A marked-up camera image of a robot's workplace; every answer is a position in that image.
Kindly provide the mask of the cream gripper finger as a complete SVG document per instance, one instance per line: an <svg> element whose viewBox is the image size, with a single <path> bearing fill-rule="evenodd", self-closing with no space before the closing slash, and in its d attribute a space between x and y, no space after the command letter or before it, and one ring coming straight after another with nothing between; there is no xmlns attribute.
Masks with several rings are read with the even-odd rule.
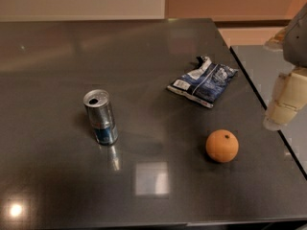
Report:
<svg viewBox="0 0 307 230"><path fill-rule="evenodd" d="M307 104L307 68L296 67L289 74L280 73L265 112L263 125L276 131L285 127Z"/></svg>
<svg viewBox="0 0 307 230"><path fill-rule="evenodd" d="M271 51L282 51L286 29L283 28L265 42L264 47Z"/></svg>

